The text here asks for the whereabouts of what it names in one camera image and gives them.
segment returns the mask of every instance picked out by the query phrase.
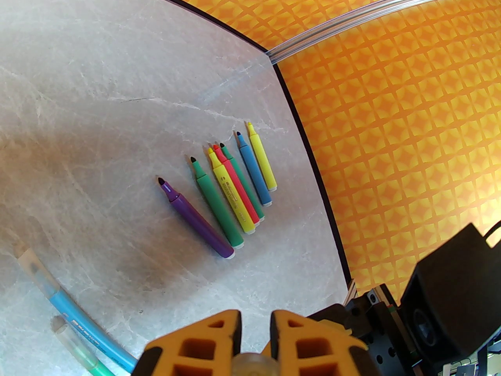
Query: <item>marble table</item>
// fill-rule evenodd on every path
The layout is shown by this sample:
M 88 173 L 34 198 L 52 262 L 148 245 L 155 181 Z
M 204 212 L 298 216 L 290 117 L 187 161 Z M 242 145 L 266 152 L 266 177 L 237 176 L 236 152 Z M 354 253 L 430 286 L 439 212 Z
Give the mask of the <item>marble table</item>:
M 164 0 L 0 0 L 0 29 L 0 375 L 85 374 L 52 335 L 57 312 L 18 267 L 16 238 L 135 356 L 228 308 L 243 313 L 243 350 L 259 350 L 273 309 L 343 301 L 317 183 L 264 53 Z M 203 147 L 217 140 L 240 160 L 232 132 L 245 121 L 279 187 L 227 261 L 155 175 L 214 223 L 186 159 L 208 171 Z

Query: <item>blue pen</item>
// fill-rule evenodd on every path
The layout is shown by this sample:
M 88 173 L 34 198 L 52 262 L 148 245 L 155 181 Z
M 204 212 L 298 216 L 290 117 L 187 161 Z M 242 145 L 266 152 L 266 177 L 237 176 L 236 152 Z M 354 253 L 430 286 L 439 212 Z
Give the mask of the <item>blue pen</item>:
M 270 206 L 272 204 L 272 197 L 268 192 L 268 187 L 266 186 L 265 179 L 261 174 L 254 152 L 252 152 L 251 147 L 247 145 L 240 132 L 236 133 L 236 138 L 238 139 L 238 149 L 240 150 L 240 154 L 242 155 L 245 167 L 247 167 L 252 183 L 258 192 L 261 205 Z
M 52 274 L 45 268 L 33 250 L 21 243 L 14 246 L 14 254 L 22 269 L 30 276 L 54 308 L 61 312 L 66 321 L 108 358 L 127 372 L 132 373 L 137 359 L 114 342 L 88 317 L 52 277 Z

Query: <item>marker barrel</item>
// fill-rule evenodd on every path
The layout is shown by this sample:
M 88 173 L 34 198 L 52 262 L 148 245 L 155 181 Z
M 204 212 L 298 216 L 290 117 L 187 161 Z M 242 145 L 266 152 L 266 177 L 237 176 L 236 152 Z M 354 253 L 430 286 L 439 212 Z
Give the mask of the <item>marker barrel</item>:
M 238 191 L 236 190 L 235 185 L 233 185 L 228 171 L 223 165 L 214 168 L 213 171 L 224 193 L 224 196 L 226 197 L 231 209 L 233 210 L 233 213 L 235 213 L 236 219 L 240 223 L 240 227 L 242 227 L 243 232 L 246 234 L 254 233 L 254 231 L 256 231 L 256 226 L 254 225 L 249 212 L 240 199 Z
M 54 334 L 75 358 L 93 376 L 115 376 L 98 360 L 98 358 L 84 345 L 80 337 L 72 330 L 67 323 L 54 331 Z
M 239 135 L 237 138 L 238 142 L 240 143 L 240 154 L 242 155 L 245 167 L 247 168 L 252 183 L 254 184 L 254 188 L 256 188 L 259 200 L 261 201 L 261 204 L 263 206 L 269 206 L 272 204 L 272 197 L 268 192 L 268 187 L 266 186 L 265 179 L 261 174 L 261 170 L 259 169 L 256 157 L 254 156 L 251 147 L 247 145 L 245 139 L 243 139 L 243 136 Z
M 249 212 L 250 218 L 252 219 L 254 224 L 256 226 L 258 226 L 259 225 L 259 216 L 256 213 L 254 206 L 252 206 L 251 200 L 247 196 L 247 193 L 243 189 L 243 185 L 240 182 L 240 180 L 238 179 L 238 175 L 236 175 L 235 169 L 231 165 L 231 162 L 224 156 L 224 154 L 222 153 L 222 150 L 219 149 L 219 147 L 218 147 L 218 149 L 214 150 L 214 153 L 216 154 L 218 159 L 221 161 L 222 165 L 228 171 L 228 174 L 231 178 L 231 181 L 233 181 L 233 185 L 235 185 L 235 188 L 238 192 L 238 195 L 240 196 L 240 199 L 243 202 L 243 205 L 245 206 L 245 209 L 247 209 L 247 212 Z
M 75 330 L 127 372 L 134 370 L 137 359 L 111 340 L 111 337 L 70 298 L 31 248 L 18 258 L 18 263 Z
M 256 131 L 254 131 L 254 127 L 249 123 L 249 139 L 252 148 L 254 149 L 254 153 L 256 154 L 256 159 L 258 160 L 259 167 L 261 172 L 263 173 L 263 177 L 266 182 L 266 186 L 268 190 L 274 191 L 277 189 L 277 181 L 275 180 L 275 176 L 273 175 L 272 167 L 270 166 L 270 161 L 268 160 L 268 156 L 266 156 L 265 148 L 263 143 L 261 142 L 261 138 Z
M 200 164 L 198 164 L 198 162 L 194 162 L 193 165 L 199 166 Z M 197 178 L 196 182 L 202 191 L 202 195 L 204 195 L 207 203 L 213 211 L 215 218 L 218 219 L 218 222 L 224 232 L 224 235 L 228 238 L 229 243 L 234 248 L 240 248 L 240 246 L 243 245 L 243 238 L 236 228 L 235 223 L 220 198 L 220 195 L 218 194 L 211 178 L 205 174 L 202 177 Z
M 221 150 L 224 153 L 224 155 L 226 156 L 226 158 L 229 160 L 231 165 L 233 166 L 233 169 L 235 170 L 236 176 L 240 180 L 240 182 L 243 186 L 243 189 L 245 190 L 245 193 L 247 193 L 247 196 L 249 197 L 249 200 L 250 200 L 252 206 L 254 207 L 254 210 L 256 210 L 256 213 L 258 215 L 259 220 L 260 221 L 264 220 L 265 214 L 263 213 L 263 210 L 261 209 L 261 205 L 256 197 L 256 194 L 254 193 L 251 186 L 247 182 L 247 179 L 243 175 L 243 172 L 242 172 L 240 166 L 238 165 L 237 161 L 231 155 L 231 153 L 228 151 L 227 147 L 223 146 L 221 148 Z
M 179 194 L 179 197 L 170 204 L 218 254 L 227 259 L 233 257 L 235 251 L 231 245 L 215 231 L 213 226 L 188 202 L 188 199 Z

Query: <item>yellow marker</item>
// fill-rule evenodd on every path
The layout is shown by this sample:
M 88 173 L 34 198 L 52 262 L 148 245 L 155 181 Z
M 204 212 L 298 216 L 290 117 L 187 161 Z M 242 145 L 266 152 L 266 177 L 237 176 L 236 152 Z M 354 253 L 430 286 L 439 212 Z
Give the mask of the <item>yellow marker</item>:
M 263 173 L 263 178 L 265 179 L 266 186 L 268 187 L 269 191 L 274 191 L 277 189 L 277 182 L 275 181 L 275 176 L 273 175 L 272 167 L 270 166 L 270 162 L 268 161 L 268 157 L 266 156 L 265 148 L 263 147 L 261 138 L 259 138 L 259 135 L 256 134 L 252 123 L 247 123 L 247 127 L 249 128 L 250 144 L 254 149 L 254 154 L 256 155 L 259 167 L 261 169 L 261 172 Z
M 254 231 L 256 231 L 256 226 L 254 225 L 249 212 L 245 208 L 245 205 L 240 199 L 240 195 L 238 195 L 238 191 L 236 190 L 233 181 L 231 181 L 226 167 L 222 165 L 212 148 L 209 148 L 208 152 L 209 159 L 211 159 L 213 164 L 214 175 L 218 179 L 218 183 L 224 192 L 224 196 L 226 196 L 229 205 L 233 209 L 233 213 L 235 213 L 236 219 L 240 223 L 243 232 L 246 234 L 254 233 Z

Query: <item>green marker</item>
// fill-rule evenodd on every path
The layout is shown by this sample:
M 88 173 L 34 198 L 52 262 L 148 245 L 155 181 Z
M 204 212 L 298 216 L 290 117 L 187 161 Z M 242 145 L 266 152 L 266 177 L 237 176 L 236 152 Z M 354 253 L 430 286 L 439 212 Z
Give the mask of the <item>green marker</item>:
M 262 222 L 265 219 L 265 214 L 261 210 L 261 205 L 256 197 L 256 194 L 254 193 L 254 191 L 250 187 L 249 183 L 247 182 L 247 180 L 243 176 L 243 172 L 242 172 L 242 170 L 240 170 L 240 166 L 236 162 L 235 158 L 233 156 L 231 156 L 231 153 L 229 152 L 228 148 L 224 146 L 224 143 L 220 143 L 220 147 L 221 147 L 223 154 L 226 156 L 226 158 L 229 160 L 229 162 L 233 166 L 238 179 L 242 183 L 242 186 L 243 186 L 243 189 L 245 190 L 245 193 L 249 197 L 250 202 L 252 203 L 252 206 L 254 206 L 254 209 L 256 210 L 256 213 L 258 214 L 259 220 Z
M 229 215 L 226 206 L 224 206 L 211 178 L 205 173 L 194 157 L 191 158 L 191 163 L 193 163 L 193 168 L 195 168 L 196 182 L 202 190 L 202 194 L 211 207 L 216 219 L 218 219 L 224 235 L 226 235 L 232 247 L 240 249 L 243 247 L 243 238 Z

